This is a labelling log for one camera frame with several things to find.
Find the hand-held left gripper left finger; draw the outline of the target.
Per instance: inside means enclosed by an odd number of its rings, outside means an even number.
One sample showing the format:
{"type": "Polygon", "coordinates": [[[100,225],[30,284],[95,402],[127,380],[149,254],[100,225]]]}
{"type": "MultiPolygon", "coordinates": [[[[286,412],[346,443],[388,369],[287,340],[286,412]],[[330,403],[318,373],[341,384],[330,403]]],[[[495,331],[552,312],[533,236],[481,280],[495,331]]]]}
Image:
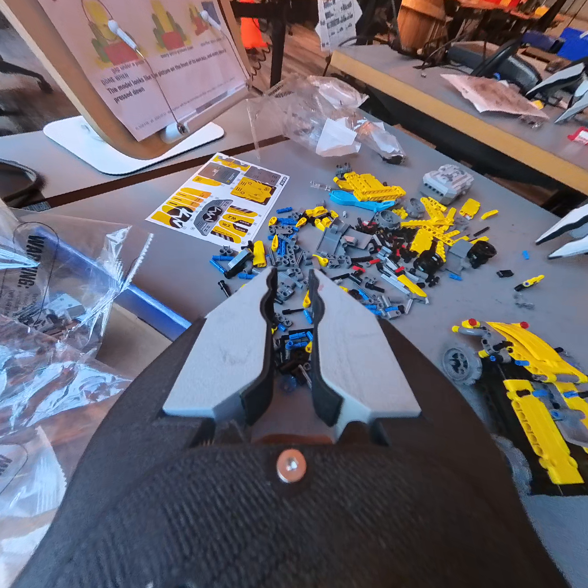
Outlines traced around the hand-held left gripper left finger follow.
{"type": "Polygon", "coordinates": [[[163,405],[166,415],[252,425],[265,413],[276,288],[277,271],[268,268],[206,316],[163,405]]]}

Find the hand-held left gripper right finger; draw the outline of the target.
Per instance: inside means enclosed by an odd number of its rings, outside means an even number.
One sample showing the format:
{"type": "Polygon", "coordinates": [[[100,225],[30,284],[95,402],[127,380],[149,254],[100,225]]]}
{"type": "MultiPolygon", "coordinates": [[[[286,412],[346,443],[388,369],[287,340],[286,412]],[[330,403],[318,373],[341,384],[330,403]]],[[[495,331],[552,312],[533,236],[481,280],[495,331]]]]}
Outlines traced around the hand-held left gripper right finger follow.
{"type": "Polygon", "coordinates": [[[383,330],[386,323],[332,282],[309,273],[313,407],[340,437],[349,423],[413,418],[421,407],[383,330]]]}

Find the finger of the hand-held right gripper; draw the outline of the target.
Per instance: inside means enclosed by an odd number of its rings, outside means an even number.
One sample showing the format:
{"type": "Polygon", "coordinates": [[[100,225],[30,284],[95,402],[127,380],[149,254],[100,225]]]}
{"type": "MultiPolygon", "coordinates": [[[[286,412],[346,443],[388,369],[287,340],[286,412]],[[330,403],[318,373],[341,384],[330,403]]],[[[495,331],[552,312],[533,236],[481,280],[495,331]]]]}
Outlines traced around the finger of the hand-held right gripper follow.
{"type": "Polygon", "coordinates": [[[588,236],[582,239],[572,240],[565,245],[554,250],[548,254],[548,259],[560,259],[587,254],[588,251],[588,236]]]}
{"type": "Polygon", "coordinates": [[[562,234],[575,230],[587,223],[587,206],[580,206],[579,208],[571,210],[567,215],[562,217],[544,234],[542,234],[536,241],[536,245],[540,245],[549,240],[555,239],[562,234]]]}

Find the yellow brick vehicle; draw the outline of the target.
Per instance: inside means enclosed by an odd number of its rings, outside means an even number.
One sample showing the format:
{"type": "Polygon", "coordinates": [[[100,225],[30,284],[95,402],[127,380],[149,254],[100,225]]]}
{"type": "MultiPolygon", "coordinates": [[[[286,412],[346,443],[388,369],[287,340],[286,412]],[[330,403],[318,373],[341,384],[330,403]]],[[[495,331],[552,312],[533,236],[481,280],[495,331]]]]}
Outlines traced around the yellow brick vehicle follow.
{"type": "Polygon", "coordinates": [[[441,363],[455,385],[474,386],[497,441],[533,495],[587,496],[587,375],[528,323],[464,320],[441,363]]]}

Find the grey desk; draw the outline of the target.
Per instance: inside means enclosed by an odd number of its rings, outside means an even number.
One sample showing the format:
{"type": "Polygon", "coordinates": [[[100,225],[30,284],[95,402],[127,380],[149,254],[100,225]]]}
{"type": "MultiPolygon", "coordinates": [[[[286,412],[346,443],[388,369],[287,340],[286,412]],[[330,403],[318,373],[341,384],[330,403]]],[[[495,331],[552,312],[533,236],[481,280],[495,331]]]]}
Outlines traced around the grey desk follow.
{"type": "Polygon", "coordinates": [[[139,288],[193,321],[94,434],[20,586],[587,587],[587,497],[531,496],[568,516],[540,540],[506,455],[440,370],[463,319],[527,320],[587,367],[586,259],[517,254],[551,214],[482,178],[501,212],[498,254],[383,327],[421,407],[352,422],[340,437],[312,390],[240,420],[168,416],[163,405],[206,316],[227,298],[201,240],[152,226],[139,288]],[[501,279],[498,270],[513,277],[501,279]],[[544,275],[516,292],[524,280],[544,275]]]}

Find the yellow edged desk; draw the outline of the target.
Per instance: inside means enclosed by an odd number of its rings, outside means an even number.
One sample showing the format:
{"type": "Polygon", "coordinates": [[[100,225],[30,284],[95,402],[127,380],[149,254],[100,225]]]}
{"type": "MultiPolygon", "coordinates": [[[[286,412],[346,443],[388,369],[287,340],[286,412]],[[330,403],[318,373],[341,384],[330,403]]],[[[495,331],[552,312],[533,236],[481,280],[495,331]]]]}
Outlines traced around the yellow edged desk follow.
{"type": "Polygon", "coordinates": [[[386,45],[340,48],[330,62],[370,87],[393,123],[476,171],[587,196],[587,146],[568,139],[577,121],[554,124],[560,110],[553,107],[539,128],[517,116],[481,114],[444,77],[456,71],[423,72],[415,64],[386,45]]]}

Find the dark blue kit box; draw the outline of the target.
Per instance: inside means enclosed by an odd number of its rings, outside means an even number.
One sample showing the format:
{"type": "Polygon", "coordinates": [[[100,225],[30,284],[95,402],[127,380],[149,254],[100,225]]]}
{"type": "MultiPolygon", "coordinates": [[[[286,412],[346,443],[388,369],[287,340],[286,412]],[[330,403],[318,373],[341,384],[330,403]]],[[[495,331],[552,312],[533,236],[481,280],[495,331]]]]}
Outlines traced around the dark blue kit box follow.
{"type": "Polygon", "coordinates": [[[190,325],[134,285],[153,235],[50,212],[10,210],[1,313],[133,378],[190,325]]]}

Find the yellow pointed panel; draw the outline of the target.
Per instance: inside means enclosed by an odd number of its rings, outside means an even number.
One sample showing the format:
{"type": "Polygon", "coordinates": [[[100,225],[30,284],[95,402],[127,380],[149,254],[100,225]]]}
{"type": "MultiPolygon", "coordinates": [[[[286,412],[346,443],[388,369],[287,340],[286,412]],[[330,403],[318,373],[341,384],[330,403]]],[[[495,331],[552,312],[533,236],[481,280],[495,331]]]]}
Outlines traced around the yellow pointed panel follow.
{"type": "Polygon", "coordinates": [[[403,275],[399,275],[397,276],[398,281],[403,284],[403,286],[409,290],[409,292],[411,293],[411,295],[416,298],[416,299],[420,299],[420,300],[426,300],[427,299],[427,294],[426,292],[420,287],[418,286],[413,280],[411,280],[411,278],[409,278],[407,276],[407,274],[403,274],[403,275]]]}

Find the black spoked wheel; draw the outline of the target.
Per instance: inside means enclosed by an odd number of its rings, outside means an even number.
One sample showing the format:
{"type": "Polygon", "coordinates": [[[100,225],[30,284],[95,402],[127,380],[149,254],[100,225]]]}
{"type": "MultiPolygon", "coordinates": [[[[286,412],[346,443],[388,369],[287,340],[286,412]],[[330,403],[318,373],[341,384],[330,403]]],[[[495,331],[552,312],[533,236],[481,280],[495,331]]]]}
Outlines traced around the black spoked wheel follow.
{"type": "Polygon", "coordinates": [[[467,252],[467,259],[473,269],[486,264],[497,253],[495,246],[488,240],[477,239],[472,242],[472,247],[467,252]]]}

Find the pile of building brick parts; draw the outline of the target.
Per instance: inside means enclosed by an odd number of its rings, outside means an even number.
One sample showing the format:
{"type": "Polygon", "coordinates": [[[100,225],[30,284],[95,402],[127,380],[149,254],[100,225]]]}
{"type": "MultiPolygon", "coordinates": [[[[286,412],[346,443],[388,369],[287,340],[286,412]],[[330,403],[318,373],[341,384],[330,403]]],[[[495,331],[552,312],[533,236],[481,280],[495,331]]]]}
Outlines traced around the pile of building brick parts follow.
{"type": "MultiPolygon", "coordinates": [[[[335,177],[342,178],[348,172],[354,172],[348,163],[337,165],[335,177]]],[[[473,269],[466,256],[472,242],[488,240],[483,235],[470,239],[465,231],[472,219],[461,217],[454,202],[444,206],[420,192],[413,198],[423,203],[424,217],[408,217],[405,205],[410,198],[405,195],[388,209],[402,218],[397,230],[379,228],[374,222],[376,212],[353,206],[349,207],[371,212],[371,218],[358,217],[352,226],[345,210],[337,213],[328,209],[326,202],[300,210],[277,209],[268,221],[271,243],[267,252],[271,264],[286,271],[293,281],[302,280],[298,276],[302,263],[316,262],[320,270],[340,269],[343,273],[332,279],[337,284],[353,282],[351,294],[371,312],[390,320],[407,314],[413,303],[428,304],[429,299],[414,298],[397,276],[407,274],[427,294],[426,288],[435,287],[442,272],[448,277],[450,272],[463,277],[464,270],[473,269]],[[413,267],[414,260],[424,251],[436,252],[445,262],[434,275],[428,276],[413,267]]]]}

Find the black round rim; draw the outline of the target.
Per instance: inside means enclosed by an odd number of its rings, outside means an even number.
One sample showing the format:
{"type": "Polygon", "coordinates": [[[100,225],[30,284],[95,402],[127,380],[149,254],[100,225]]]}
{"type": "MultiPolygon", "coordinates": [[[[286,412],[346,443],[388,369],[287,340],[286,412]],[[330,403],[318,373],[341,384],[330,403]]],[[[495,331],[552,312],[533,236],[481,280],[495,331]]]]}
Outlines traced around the black round rim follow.
{"type": "Polygon", "coordinates": [[[444,263],[441,255],[433,251],[424,251],[414,260],[413,267],[429,276],[434,275],[444,263]]]}

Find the grey angular block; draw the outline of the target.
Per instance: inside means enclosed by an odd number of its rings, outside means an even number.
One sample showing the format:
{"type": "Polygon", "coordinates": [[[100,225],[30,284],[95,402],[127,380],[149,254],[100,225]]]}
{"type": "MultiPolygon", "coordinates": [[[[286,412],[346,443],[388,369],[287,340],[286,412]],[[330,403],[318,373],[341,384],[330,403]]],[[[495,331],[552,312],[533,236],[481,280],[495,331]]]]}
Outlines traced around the grey angular block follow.
{"type": "Polygon", "coordinates": [[[468,193],[474,177],[457,165],[443,165],[438,170],[426,173],[422,178],[419,192],[441,205],[448,206],[457,198],[468,193]]]}

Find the idle hand-held gripper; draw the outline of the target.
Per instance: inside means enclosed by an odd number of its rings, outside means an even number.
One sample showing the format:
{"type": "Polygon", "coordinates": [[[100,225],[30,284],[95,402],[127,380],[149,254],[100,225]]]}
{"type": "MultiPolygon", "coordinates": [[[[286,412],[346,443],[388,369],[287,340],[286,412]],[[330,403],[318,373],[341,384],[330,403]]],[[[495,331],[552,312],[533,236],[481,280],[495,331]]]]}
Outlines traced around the idle hand-held gripper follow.
{"type": "Polygon", "coordinates": [[[567,91],[571,98],[564,112],[554,120],[555,124],[565,122],[587,109],[587,60],[580,60],[555,72],[547,79],[528,90],[528,100],[553,98],[557,91],[567,91]]]}

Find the printed paper sheet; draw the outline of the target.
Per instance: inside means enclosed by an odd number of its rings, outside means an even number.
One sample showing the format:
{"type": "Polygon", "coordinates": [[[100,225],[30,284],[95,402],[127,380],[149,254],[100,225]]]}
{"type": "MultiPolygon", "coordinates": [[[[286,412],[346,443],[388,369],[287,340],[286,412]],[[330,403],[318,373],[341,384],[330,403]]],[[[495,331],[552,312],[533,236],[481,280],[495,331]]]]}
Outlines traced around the printed paper sheet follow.
{"type": "Polygon", "coordinates": [[[459,74],[441,74],[479,113],[495,112],[547,121],[543,108],[526,99],[513,87],[495,79],[459,74]]]}

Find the yellow sticker sheet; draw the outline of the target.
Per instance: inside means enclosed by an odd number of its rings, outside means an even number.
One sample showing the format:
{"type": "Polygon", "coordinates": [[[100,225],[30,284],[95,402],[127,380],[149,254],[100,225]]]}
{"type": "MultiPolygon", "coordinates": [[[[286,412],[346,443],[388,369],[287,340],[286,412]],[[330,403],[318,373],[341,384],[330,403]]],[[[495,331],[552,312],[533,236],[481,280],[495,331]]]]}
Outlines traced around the yellow sticker sheet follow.
{"type": "Polygon", "coordinates": [[[219,246],[255,240],[290,177],[216,153],[147,222],[219,246]]]}

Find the blue brick separator tool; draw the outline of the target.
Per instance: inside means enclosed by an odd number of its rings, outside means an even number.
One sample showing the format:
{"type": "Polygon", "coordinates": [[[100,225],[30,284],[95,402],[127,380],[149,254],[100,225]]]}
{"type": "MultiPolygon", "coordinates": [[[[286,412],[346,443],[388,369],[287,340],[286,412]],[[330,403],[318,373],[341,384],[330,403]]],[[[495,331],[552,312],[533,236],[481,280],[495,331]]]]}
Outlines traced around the blue brick separator tool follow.
{"type": "Polygon", "coordinates": [[[376,202],[376,201],[360,201],[358,198],[343,190],[331,190],[329,192],[330,200],[342,206],[353,206],[361,209],[366,209],[371,212],[381,212],[383,210],[393,207],[396,203],[395,200],[376,202]]]}

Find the crinkled plastic bag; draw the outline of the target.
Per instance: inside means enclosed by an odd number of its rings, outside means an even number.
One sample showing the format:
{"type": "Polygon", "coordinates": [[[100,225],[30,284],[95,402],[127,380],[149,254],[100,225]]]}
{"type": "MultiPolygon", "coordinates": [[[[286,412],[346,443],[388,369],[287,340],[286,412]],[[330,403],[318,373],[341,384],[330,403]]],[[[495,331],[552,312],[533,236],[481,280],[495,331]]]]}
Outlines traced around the crinkled plastic bag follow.
{"type": "Polygon", "coordinates": [[[111,309],[153,236],[1,202],[1,587],[48,531],[97,417],[130,380],[98,362],[111,309]]]}

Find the blue plastic bin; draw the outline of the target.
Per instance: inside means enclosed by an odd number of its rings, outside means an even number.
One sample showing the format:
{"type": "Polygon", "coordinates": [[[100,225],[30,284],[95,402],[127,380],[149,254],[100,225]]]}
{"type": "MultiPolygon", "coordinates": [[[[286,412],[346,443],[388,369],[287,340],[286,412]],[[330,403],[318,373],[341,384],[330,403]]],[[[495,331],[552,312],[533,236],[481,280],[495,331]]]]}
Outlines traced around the blue plastic bin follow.
{"type": "Polygon", "coordinates": [[[587,58],[587,31],[565,28],[558,35],[530,31],[523,36],[522,55],[543,62],[572,62],[587,58]]]}

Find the white paper sachet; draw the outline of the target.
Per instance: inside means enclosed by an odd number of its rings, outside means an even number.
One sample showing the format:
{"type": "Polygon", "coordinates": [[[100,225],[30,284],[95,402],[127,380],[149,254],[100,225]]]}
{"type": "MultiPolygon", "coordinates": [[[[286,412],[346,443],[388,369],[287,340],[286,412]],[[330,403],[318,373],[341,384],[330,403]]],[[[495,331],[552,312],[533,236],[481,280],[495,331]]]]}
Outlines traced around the white paper sachet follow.
{"type": "Polygon", "coordinates": [[[344,119],[328,118],[323,126],[315,153],[322,157],[353,155],[360,151],[357,133],[349,129],[344,119]]]}

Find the clear plastic bag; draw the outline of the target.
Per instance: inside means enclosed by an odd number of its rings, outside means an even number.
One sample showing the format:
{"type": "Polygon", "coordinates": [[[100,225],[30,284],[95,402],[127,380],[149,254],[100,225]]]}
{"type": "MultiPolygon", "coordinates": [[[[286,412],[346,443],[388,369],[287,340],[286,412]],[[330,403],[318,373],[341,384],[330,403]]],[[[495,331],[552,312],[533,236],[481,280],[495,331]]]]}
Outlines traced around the clear plastic bag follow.
{"type": "Polygon", "coordinates": [[[360,109],[367,98],[336,77],[294,75],[284,79],[261,96],[246,101],[255,148],[259,149],[265,136],[280,135],[315,153],[323,126],[330,118],[344,119],[346,126],[357,133],[361,148],[381,158],[393,153],[405,155],[384,124],[367,119],[360,109]]]}

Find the instruction sheet stand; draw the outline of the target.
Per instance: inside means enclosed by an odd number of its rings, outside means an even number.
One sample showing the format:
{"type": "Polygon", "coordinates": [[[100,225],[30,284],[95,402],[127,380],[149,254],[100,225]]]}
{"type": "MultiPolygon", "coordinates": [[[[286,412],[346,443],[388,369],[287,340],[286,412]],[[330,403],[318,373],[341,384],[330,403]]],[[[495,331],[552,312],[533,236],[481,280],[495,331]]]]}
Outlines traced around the instruction sheet stand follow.
{"type": "Polygon", "coordinates": [[[115,150],[153,159],[249,95],[230,1],[1,1],[1,12],[115,150]]]}

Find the hanging printed sheet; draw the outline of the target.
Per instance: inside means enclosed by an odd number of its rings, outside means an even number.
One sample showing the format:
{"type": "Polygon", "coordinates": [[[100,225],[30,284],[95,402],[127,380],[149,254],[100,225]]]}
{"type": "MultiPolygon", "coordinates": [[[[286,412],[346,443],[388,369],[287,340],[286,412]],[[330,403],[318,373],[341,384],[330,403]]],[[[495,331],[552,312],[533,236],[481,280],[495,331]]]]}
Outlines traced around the hanging printed sheet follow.
{"type": "Polygon", "coordinates": [[[356,35],[356,25],[362,16],[357,1],[317,1],[320,50],[332,53],[341,43],[356,35]]]}

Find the orange object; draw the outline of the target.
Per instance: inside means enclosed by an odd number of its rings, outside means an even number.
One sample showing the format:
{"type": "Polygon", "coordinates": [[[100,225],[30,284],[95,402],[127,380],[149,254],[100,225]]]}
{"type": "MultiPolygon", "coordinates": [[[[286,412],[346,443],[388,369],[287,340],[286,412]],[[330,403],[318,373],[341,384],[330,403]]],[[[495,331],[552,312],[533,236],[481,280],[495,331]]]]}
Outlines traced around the orange object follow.
{"type": "Polygon", "coordinates": [[[262,37],[259,19],[241,17],[240,33],[246,51],[268,49],[268,44],[262,37]]]}

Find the yellow beam frame assembly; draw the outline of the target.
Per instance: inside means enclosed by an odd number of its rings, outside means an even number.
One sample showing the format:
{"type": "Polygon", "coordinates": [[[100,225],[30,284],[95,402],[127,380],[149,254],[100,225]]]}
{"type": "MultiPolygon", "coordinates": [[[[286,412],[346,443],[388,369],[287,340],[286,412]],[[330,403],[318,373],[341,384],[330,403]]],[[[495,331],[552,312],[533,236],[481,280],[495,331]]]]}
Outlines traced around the yellow beam frame assembly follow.
{"type": "Polygon", "coordinates": [[[334,177],[334,182],[343,191],[353,194],[360,202],[397,201],[406,195],[403,188],[384,185],[369,173],[348,172],[343,174],[342,178],[334,177]]]}

